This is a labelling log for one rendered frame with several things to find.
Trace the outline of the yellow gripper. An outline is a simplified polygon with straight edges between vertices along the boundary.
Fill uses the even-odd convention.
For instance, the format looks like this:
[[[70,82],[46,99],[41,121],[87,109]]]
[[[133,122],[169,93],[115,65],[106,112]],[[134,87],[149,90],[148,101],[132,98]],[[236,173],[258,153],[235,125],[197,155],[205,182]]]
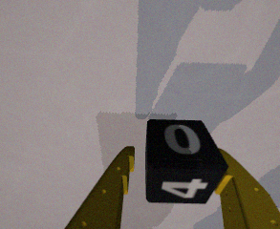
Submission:
[[[269,193],[229,153],[218,148],[228,168],[215,188],[224,229],[280,229],[280,212]],[[65,229],[120,229],[123,196],[134,172],[135,147],[114,158]]]

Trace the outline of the black cube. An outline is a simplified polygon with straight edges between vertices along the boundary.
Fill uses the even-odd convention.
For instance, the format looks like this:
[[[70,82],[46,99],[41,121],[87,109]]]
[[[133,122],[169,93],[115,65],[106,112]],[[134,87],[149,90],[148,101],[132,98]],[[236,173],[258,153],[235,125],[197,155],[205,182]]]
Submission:
[[[147,121],[145,193],[148,202],[206,204],[227,168],[201,120]]]

